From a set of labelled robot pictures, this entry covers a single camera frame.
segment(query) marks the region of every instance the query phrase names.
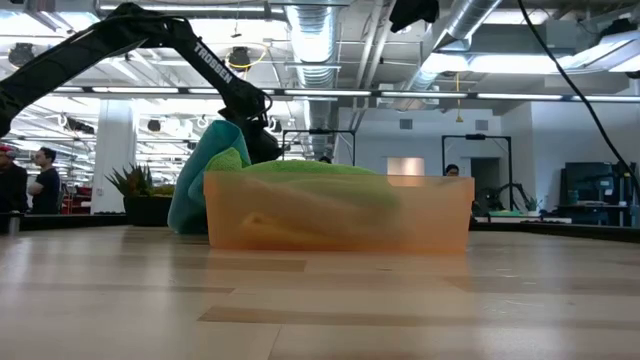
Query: man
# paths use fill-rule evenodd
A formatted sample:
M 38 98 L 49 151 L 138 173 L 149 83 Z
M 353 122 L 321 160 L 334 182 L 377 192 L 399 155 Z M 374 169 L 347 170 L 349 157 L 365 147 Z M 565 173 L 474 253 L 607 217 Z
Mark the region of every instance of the man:
M 27 171 L 13 163 L 16 152 L 0 146 L 0 213 L 27 210 Z
M 60 195 L 60 177 L 58 171 L 53 167 L 56 160 L 56 152 L 43 147 L 36 153 L 36 165 L 40 166 L 42 172 L 36 181 L 29 185 L 29 194 L 33 196 L 33 214 L 57 214 L 58 196 Z
M 460 168 L 456 164 L 449 164 L 444 172 L 447 176 L 459 176 Z

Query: black robotic arm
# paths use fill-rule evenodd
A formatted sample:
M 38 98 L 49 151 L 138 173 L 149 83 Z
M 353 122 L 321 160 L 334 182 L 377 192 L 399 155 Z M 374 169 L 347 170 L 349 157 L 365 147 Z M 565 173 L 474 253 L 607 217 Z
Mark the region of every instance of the black robotic arm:
M 40 54 L 0 82 L 0 137 L 10 131 L 20 111 L 100 60 L 136 48 L 159 47 L 175 49 L 218 90 L 226 105 L 220 114 L 242 129 L 253 163 L 278 158 L 277 140 L 264 131 L 269 96 L 235 76 L 193 33 L 185 18 L 144 10 L 133 3 L 118 6 L 105 20 Z

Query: wooden table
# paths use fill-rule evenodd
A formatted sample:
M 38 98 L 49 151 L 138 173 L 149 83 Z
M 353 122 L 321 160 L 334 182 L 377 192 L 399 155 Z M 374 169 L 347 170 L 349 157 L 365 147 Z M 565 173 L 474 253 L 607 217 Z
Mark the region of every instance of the wooden table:
M 0 237 L 0 359 L 640 359 L 640 246 L 212 252 L 128 227 Z

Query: teal cloth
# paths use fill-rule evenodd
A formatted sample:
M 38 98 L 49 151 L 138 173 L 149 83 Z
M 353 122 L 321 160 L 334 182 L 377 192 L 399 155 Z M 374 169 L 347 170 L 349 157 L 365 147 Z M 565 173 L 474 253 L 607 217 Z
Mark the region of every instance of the teal cloth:
M 236 149 L 251 164 L 240 128 L 228 121 L 214 121 L 202 134 L 198 146 L 178 176 L 169 210 L 169 227 L 179 234 L 207 232 L 207 209 L 203 193 L 204 172 L 212 157 Z

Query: orange translucent bin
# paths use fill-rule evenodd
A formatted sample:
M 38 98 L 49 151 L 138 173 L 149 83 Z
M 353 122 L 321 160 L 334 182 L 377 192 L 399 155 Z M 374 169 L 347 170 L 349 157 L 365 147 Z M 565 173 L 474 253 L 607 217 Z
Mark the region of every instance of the orange translucent bin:
M 210 172 L 218 249 L 460 253 L 471 178 Z

